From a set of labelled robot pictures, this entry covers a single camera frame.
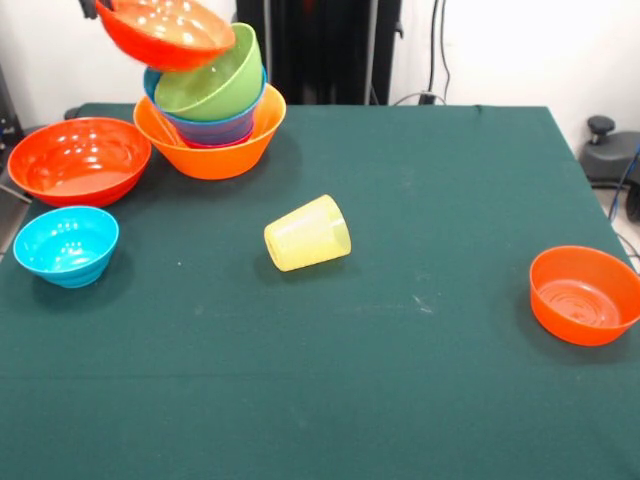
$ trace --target orange bowl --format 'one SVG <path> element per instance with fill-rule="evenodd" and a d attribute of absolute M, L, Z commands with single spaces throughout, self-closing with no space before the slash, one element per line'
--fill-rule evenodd
<path fill-rule="evenodd" d="M 112 4 L 113 11 L 96 0 L 105 30 L 120 50 L 156 70 L 196 69 L 235 43 L 231 25 L 193 0 Z"/>
<path fill-rule="evenodd" d="M 587 247 L 542 252 L 531 264 L 531 308 L 540 324 L 569 343 L 614 341 L 640 318 L 640 279 L 621 260 Z"/>
<path fill-rule="evenodd" d="M 151 144 L 130 123 L 77 118 L 26 137 L 8 169 L 20 188 L 54 207 L 104 207 L 135 186 L 150 157 Z"/>
<path fill-rule="evenodd" d="M 204 150 L 188 147 L 146 96 L 136 105 L 133 121 L 180 172 L 202 180 L 222 180 L 242 175 L 258 163 L 286 112 L 287 105 L 280 92 L 267 85 L 256 108 L 249 139 L 238 145 Z"/>

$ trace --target white wall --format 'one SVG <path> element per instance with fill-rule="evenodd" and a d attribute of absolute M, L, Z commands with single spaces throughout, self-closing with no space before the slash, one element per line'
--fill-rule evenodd
<path fill-rule="evenodd" d="M 227 20 L 235 11 L 234 0 L 203 3 Z M 431 8 L 404 0 L 392 101 L 427 84 Z M 0 0 L 0 18 L 0 62 L 25 126 L 143 94 L 143 67 L 77 0 Z M 446 22 L 450 103 L 548 105 L 574 150 L 594 113 L 640 129 L 640 0 L 448 0 Z"/>
<path fill-rule="evenodd" d="M 235 0 L 201 0 L 226 20 Z M 135 102 L 144 67 L 120 52 L 78 0 L 0 0 L 0 63 L 25 127 L 86 102 Z"/>
<path fill-rule="evenodd" d="M 403 3 L 391 101 L 429 76 L 433 1 Z M 547 105 L 574 151 L 592 114 L 640 130 L 639 0 L 447 0 L 445 48 L 449 103 Z"/>

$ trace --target plastic cup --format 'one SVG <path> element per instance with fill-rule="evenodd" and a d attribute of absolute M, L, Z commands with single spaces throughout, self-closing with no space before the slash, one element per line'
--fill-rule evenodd
<path fill-rule="evenodd" d="M 351 253 L 347 223 L 329 195 L 267 225 L 264 240 L 273 263 L 283 272 Z"/>

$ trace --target bowl rim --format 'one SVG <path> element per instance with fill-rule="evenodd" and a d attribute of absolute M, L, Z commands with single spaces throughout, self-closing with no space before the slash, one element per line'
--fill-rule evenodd
<path fill-rule="evenodd" d="M 602 250 L 598 250 L 597 248 L 593 248 L 593 247 L 585 247 L 584 245 L 557 245 L 555 247 L 547 248 L 546 250 L 543 250 L 538 255 L 536 255 L 536 257 L 531 262 L 531 266 L 529 267 L 529 286 L 530 286 L 531 291 L 533 293 L 535 293 L 536 297 L 540 300 L 540 302 L 542 302 L 545 306 L 547 306 L 548 308 L 553 310 L 554 313 L 556 313 L 557 315 L 561 316 L 564 320 L 566 320 L 568 322 L 571 322 L 573 324 L 576 324 L 576 325 L 583 326 L 583 327 L 593 328 L 595 330 L 612 331 L 612 330 L 626 329 L 626 328 L 629 328 L 634 323 L 636 323 L 638 320 L 640 320 L 640 315 L 639 315 L 636 318 L 633 318 L 633 319 L 629 320 L 628 322 L 621 323 L 620 325 L 616 325 L 616 326 L 593 326 L 593 325 L 587 325 L 585 323 L 578 322 L 574 318 L 568 317 L 567 315 L 563 314 L 562 312 L 560 312 L 556 308 L 554 308 L 551 304 L 546 302 L 542 298 L 542 296 L 540 295 L 540 289 L 537 288 L 535 286 L 534 282 L 533 282 L 533 270 L 536 267 L 536 264 L 543 257 L 545 257 L 546 255 L 548 255 L 550 253 L 554 253 L 554 252 L 558 252 L 558 251 L 562 251 L 562 250 L 582 250 L 583 252 L 589 252 L 591 254 L 599 255 L 599 256 L 602 256 L 602 257 L 606 257 L 606 258 L 608 258 L 610 260 L 613 260 L 614 263 L 616 263 L 618 266 L 622 267 L 627 272 L 633 274 L 633 276 L 637 279 L 638 284 L 640 285 L 640 277 L 638 277 L 636 271 L 633 270 L 633 268 L 631 268 L 627 263 L 623 262 L 618 257 L 616 257 L 614 255 L 611 255 L 610 253 L 603 252 Z"/>
<path fill-rule="evenodd" d="M 113 240 L 112 240 L 111 244 L 109 245 L 109 248 L 107 248 L 99 257 L 93 259 L 91 262 L 85 263 L 84 265 L 80 265 L 80 266 L 77 266 L 77 267 L 68 268 L 68 269 L 65 269 L 65 270 L 56 270 L 55 272 L 52 272 L 51 270 L 41 270 L 41 269 L 33 268 L 31 266 L 26 265 L 22 261 L 22 259 L 19 257 L 19 255 L 16 253 L 16 246 L 18 244 L 18 239 L 20 238 L 20 236 L 25 232 L 25 230 L 27 230 L 29 227 L 32 227 L 35 223 L 37 223 L 41 219 L 43 219 L 45 217 L 48 217 L 48 216 L 54 216 L 55 214 L 60 214 L 60 212 L 69 211 L 69 210 L 88 210 L 88 211 L 92 212 L 92 214 L 98 214 L 99 213 L 101 215 L 106 215 L 107 218 L 109 220 L 111 220 L 111 222 L 115 226 L 115 235 L 113 236 Z M 113 252 L 113 250 L 116 247 L 116 244 L 118 243 L 118 239 L 119 238 L 120 238 L 120 225 L 118 224 L 118 221 L 116 220 L 116 218 L 113 215 L 111 215 L 109 212 L 107 212 L 106 210 L 104 210 L 102 208 L 91 207 L 91 206 L 88 206 L 88 205 L 73 205 L 73 206 L 70 206 L 70 207 L 56 208 L 54 210 L 50 210 L 50 211 L 48 211 L 46 213 L 43 213 L 42 215 L 38 215 L 36 218 L 31 220 L 25 226 L 23 226 L 20 229 L 20 231 L 18 232 L 18 234 L 16 235 L 16 238 L 13 240 L 13 256 L 16 259 L 16 261 L 22 267 L 24 267 L 25 269 L 27 269 L 30 272 L 35 273 L 37 275 L 57 275 L 59 273 L 71 273 L 71 272 L 75 272 L 75 271 L 79 271 L 79 270 L 82 270 L 84 268 L 87 268 L 88 266 L 94 265 L 95 263 L 98 263 L 99 261 L 104 259 L 104 257 L 106 257 L 111 252 Z"/>
<path fill-rule="evenodd" d="M 93 190 L 86 190 L 83 191 L 82 193 L 71 193 L 71 194 L 52 194 L 49 193 L 45 190 L 41 190 L 41 189 L 36 189 L 31 187 L 30 185 L 26 185 L 20 181 L 18 181 L 16 179 L 15 176 L 15 167 L 13 166 L 13 163 L 15 162 L 15 160 L 13 160 L 14 156 L 17 156 L 16 152 L 20 152 L 20 150 L 22 148 L 26 148 L 23 145 L 28 145 L 28 143 L 30 142 L 29 139 L 32 139 L 31 141 L 33 141 L 34 137 L 40 137 L 42 135 L 44 135 L 45 133 L 49 132 L 50 130 L 54 129 L 55 127 L 62 125 L 62 124 L 66 124 L 66 123 L 85 123 L 85 122 L 101 122 L 101 123 L 115 123 L 118 126 L 122 127 L 122 128 L 127 128 L 131 131 L 135 131 L 136 135 L 141 135 L 144 138 L 144 152 L 141 156 L 145 157 L 145 160 L 140 164 L 140 166 L 138 167 L 138 169 L 136 169 L 133 173 L 131 173 L 131 175 L 127 176 L 125 179 L 120 180 L 118 182 L 115 182 L 112 185 L 108 185 L 108 186 L 103 186 L 100 188 L 96 188 Z M 29 192 L 33 195 L 40 195 L 43 197 L 49 197 L 49 198 L 75 198 L 75 197 L 82 197 L 85 195 L 93 195 L 96 193 L 100 193 L 100 192 L 104 192 L 105 190 L 109 190 L 112 188 L 116 188 L 120 185 L 124 185 L 125 183 L 129 182 L 132 178 L 135 178 L 136 176 L 140 175 L 144 169 L 147 167 L 147 165 L 149 164 L 149 160 L 151 160 L 151 153 L 153 152 L 153 147 L 151 146 L 151 143 L 149 141 L 149 138 L 146 137 L 146 135 L 142 135 L 142 132 L 140 132 L 140 130 L 138 129 L 138 127 L 133 124 L 133 123 L 129 123 L 129 122 L 125 122 L 124 120 L 120 120 L 118 118 L 111 118 L 111 117 L 78 117 L 78 118 L 72 118 L 69 120 L 63 120 L 61 122 L 56 122 L 56 123 L 52 123 L 51 125 L 47 125 L 46 127 L 42 127 L 38 130 L 36 130 L 35 132 L 27 135 L 26 137 L 24 137 L 20 143 L 18 143 L 18 145 L 16 145 L 16 147 L 11 151 L 11 154 L 9 155 L 9 160 L 7 161 L 7 169 L 9 171 L 9 176 L 11 177 L 11 180 L 13 180 L 13 182 L 18 185 L 21 189 L 23 189 L 25 192 Z"/>
<path fill-rule="evenodd" d="M 157 72 L 162 74 L 162 72 L 159 72 L 158 70 L 155 70 L 151 67 L 147 67 L 144 74 L 147 75 L 147 72 Z M 267 89 L 267 69 L 264 68 L 264 66 L 262 67 L 262 88 L 260 89 L 260 93 L 258 94 L 258 96 L 256 97 L 256 99 L 253 101 L 253 103 L 251 105 L 249 105 L 247 108 L 245 108 L 243 111 L 241 111 L 240 113 L 236 113 L 235 115 L 233 115 L 232 117 L 227 117 L 227 118 L 223 118 L 222 120 L 211 120 L 208 122 L 198 122 L 196 120 L 187 120 L 186 118 L 182 118 L 182 117 L 178 117 L 176 115 L 174 115 L 173 113 L 169 113 L 164 111 L 162 108 L 160 108 L 160 106 L 156 103 L 155 100 L 155 91 L 152 92 L 154 95 L 151 96 L 149 95 L 149 92 L 147 91 L 147 89 L 144 89 L 145 95 L 149 98 L 149 100 L 151 100 L 151 103 L 153 103 L 153 106 L 156 107 L 160 113 L 162 113 L 163 115 L 170 117 L 171 120 L 176 121 L 177 123 L 182 123 L 182 124 L 186 124 L 186 125 L 190 125 L 190 126 L 195 126 L 195 127 L 214 127 L 217 125 L 223 125 L 225 123 L 230 123 L 233 122 L 234 120 L 237 120 L 238 118 L 246 115 L 247 113 L 249 113 L 251 110 L 255 109 L 258 106 L 258 103 L 260 103 L 260 100 L 262 99 L 262 96 L 264 95 L 264 92 Z"/>
<path fill-rule="evenodd" d="M 249 59 L 251 58 L 251 54 L 254 50 L 258 49 L 258 54 L 259 52 L 259 48 L 258 48 L 258 39 L 256 36 L 256 31 L 253 29 L 253 27 L 251 25 L 249 25 L 248 23 L 242 23 L 242 22 L 235 22 L 231 24 L 231 28 L 234 29 L 234 27 L 238 27 L 238 28 L 242 28 L 245 30 L 249 30 L 249 32 L 251 33 L 251 47 L 249 48 L 248 52 L 247 52 L 247 56 L 244 58 L 244 60 L 242 60 L 242 63 L 238 66 L 238 68 L 236 68 L 236 71 L 233 72 L 233 75 L 231 75 L 226 82 L 224 82 L 222 85 L 220 85 L 220 87 L 217 90 L 214 90 L 213 92 L 211 92 L 209 95 L 207 95 L 206 97 L 204 97 L 201 100 L 198 100 L 195 103 L 190 104 L 187 107 L 182 107 L 179 108 L 177 110 L 165 110 L 165 109 L 161 109 L 163 112 L 167 112 L 167 113 L 172 113 L 172 114 L 178 114 L 181 112 L 185 112 L 187 110 L 191 110 L 193 108 L 197 108 L 199 106 L 201 106 L 202 104 L 204 104 L 205 102 L 208 102 L 209 100 L 211 100 L 211 98 L 213 98 L 214 96 L 220 95 L 220 92 L 224 92 L 229 85 L 231 85 L 233 83 L 233 81 L 240 75 L 240 72 L 242 72 L 245 68 L 245 66 L 247 65 L 247 63 L 249 63 Z M 227 50 L 225 53 L 231 51 L 233 49 L 233 47 L 231 47 L 229 50 Z M 207 67 L 209 64 L 211 64 L 212 62 L 215 63 L 217 62 L 219 59 L 219 57 L 214 58 L 213 60 L 211 60 L 208 63 L 205 63 L 202 67 L 200 68 L 205 68 Z M 164 72 L 162 75 L 164 76 L 165 73 L 174 73 L 174 74 L 185 74 L 185 73 L 191 73 L 191 72 Z"/>
<path fill-rule="evenodd" d="M 215 48 L 214 47 L 204 48 L 204 47 L 192 47 L 192 46 L 189 46 L 189 45 L 178 45 L 178 44 L 176 44 L 174 42 L 168 42 L 168 41 L 163 40 L 161 38 L 154 37 L 153 35 L 149 35 L 146 32 L 143 32 L 143 31 L 135 29 L 134 27 L 129 25 L 127 22 L 122 20 L 122 18 L 120 18 L 118 15 L 115 15 L 117 13 L 116 10 L 110 10 L 107 7 L 105 7 L 104 5 L 102 5 L 102 2 L 100 2 L 100 0 L 96 0 L 96 11 L 97 11 L 98 15 L 100 15 L 100 20 L 102 20 L 103 22 L 104 22 L 105 18 L 107 19 L 107 21 L 118 22 L 120 25 L 125 25 L 127 28 L 130 28 L 130 29 L 136 31 L 138 34 L 143 35 L 144 37 L 147 38 L 147 40 L 151 40 L 154 43 L 157 42 L 160 45 L 164 45 L 165 48 L 166 48 L 167 45 L 170 45 L 173 48 L 180 49 L 180 50 L 188 50 L 188 51 L 192 51 L 194 53 L 206 53 L 206 52 L 212 52 L 212 53 L 221 52 L 221 53 L 224 53 L 227 50 L 230 50 L 231 48 L 233 48 L 233 45 L 235 44 L 235 32 L 233 32 L 233 29 L 231 28 L 231 25 L 229 24 L 229 22 L 224 21 L 224 19 L 222 17 L 217 15 L 210 8 L 207 8 L 204 5 L 202 5 L 202 3 L 200 3 L 199 1 L 196 1 L 196 0 L 191 0 L 191 1 L 193 3 L 197 3 L 202 8 L 207 10 L 210 14 L 214 15 L 215 17 L 217 17 L 222 23 L 227 25 L 227 27 L 233 33 L 233 42 L 230 45 L 224 44 L 222 47 L 215 47 Z"/>
<path fill-rule="evenodd" d="M 271 128 L 269 128 L 268 130 L 263 132 L 261 135 L 255 137 L 255 138 L 249 138 L 249 140 L 247 140 L 246 142 L 239 143 L 237 145 L 231 145 L 229 147 L 221 147 L 221 148 L 215 148 L 215 149 L 197 149 L 197 148 L 190 148 L 188 146 L 179 147 L 177 145 L 171 145 L 169 143 L 165 143 L 165 142 L 161 142 L 161 141 L 157 140 L 156 138 L 154 138 L 151 135 L 149 135 L 142 127 L 140 127 L 138 125 L 138 121 L 137 121 L 137 115 L 136 114 L 140 110 L 140 108 L 142 108 L 142 103 L 145 100 L 147 100 L 149 102 L 149 104 L 151 105 L 151 108 L 156 108 L 154 106 L 153 102 L 151 102 L 151 99 L 149 99 L 149 97 L 147 97 L 146 95 L 144 97 L 142 97 L 140 100 L 138 100 L 138 103 L 136 103 L 136 106 L 133 109 L 133 122 L 135 123 L 135 125 L 138 128 L 138 130 L 140 131 L 140 133 L 142 133 L 142 135 L 144 135 L 147 138 L 147 140 L 149 140 L 151 143 L 158 144 L 158 145 L 161 145 L 163 147 L 170 148 L 171 150 L 180 150 L 180 151 L 187 151 L 187 152 L 203 152 L 203 153 L 205 153 L 205 152 L 211 152 L 212 150 L 217 151 L 217 152 L 224 152 L 224 151 L 228 151 L 228 150 L 232 150 L 232 149 L 236 149 L 236 148 L 245 148 L 247 145 L 250 145 L 252 143 L 256 143 L 256 142 L 262 140 L 263 138 L 271 135 L 273 132 L 275 132 L 278 129 L 278 127 L 282 124 L 282 122 L 284 121 L 284 118 L 287 115 L 287 102 L 285 102 L 284 97 L 278 91 L 278 89 L 275 88 L 273 85 L 271 85 L 270 83 L 267 84 L 267 85 L 268 85 L 267 89 L 270 90 L 270 91 L 273 90 L 274 94 L 276 95 L 276 98 L 278 99 L 278 102 L 282 105 L 282 115 L 280 116 L 278 121 Z"/>

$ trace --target red bowl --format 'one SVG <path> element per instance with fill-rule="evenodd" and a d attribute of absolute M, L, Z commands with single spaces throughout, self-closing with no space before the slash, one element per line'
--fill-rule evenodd
<path fill-rule="evenodd" d="M 151 143 L 130 123 L 77 118 L 38 130 L 13 149 L 9 175 L 49 205 L 104 207 L 140 179 Z"/>
<path fill-rule="evenodd" d="M 231 26 L 193 0 L 96 1 L 102 25 L 127 55 L 164 72 L 201 67 L 235 43 Z"/>
<path fill-rule="evenodd" d="M 640 318 L 640 279 L 617 258 L 579 246 L 542 252 L 531 264 L 531 308 L 556 337 L 595 347 Z"/>

